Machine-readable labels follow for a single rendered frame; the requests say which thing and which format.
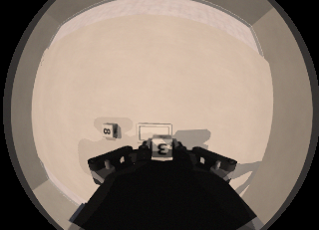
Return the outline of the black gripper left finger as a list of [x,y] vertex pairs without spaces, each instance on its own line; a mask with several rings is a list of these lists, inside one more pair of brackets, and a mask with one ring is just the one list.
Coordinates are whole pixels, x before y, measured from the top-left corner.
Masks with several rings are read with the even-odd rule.
[[[152,162],[152,139],[148,138],[148,141],[143,141],[143,144],[140,145],[138,149],[133,149],[131,146],[126,145],[88,159],[94,182],[101,185],[106,176],[110,173],[124,169],[133,164],[135,165],[135,172],[154,170]],[[121,162],[122,157],[124,157],[123,162]]]

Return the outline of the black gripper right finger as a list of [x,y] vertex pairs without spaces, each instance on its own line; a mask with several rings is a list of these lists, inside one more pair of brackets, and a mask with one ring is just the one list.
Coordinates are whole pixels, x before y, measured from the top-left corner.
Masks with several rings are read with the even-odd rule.
[[[175,155],[176,152],[176,155]],[[210,150],[195,146],[192,150],[186,149],[176,138],[172,139],[172,159],[175,159],[175,169],[193,170],[197,166],[213,172],[228,183],[231,180],[237,161]],[[204,158],[204,164],[200,158]]]

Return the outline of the small beige cube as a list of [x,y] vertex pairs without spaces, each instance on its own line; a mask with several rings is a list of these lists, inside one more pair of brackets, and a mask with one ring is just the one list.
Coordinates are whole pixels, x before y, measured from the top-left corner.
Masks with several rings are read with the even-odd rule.
[[170,134],[154,134],[152,138],[152,157],[172,157],[172,137]]
[[116,123],[104,123],[102,124],[103,137],[113,138],[118,135],[118,125]]

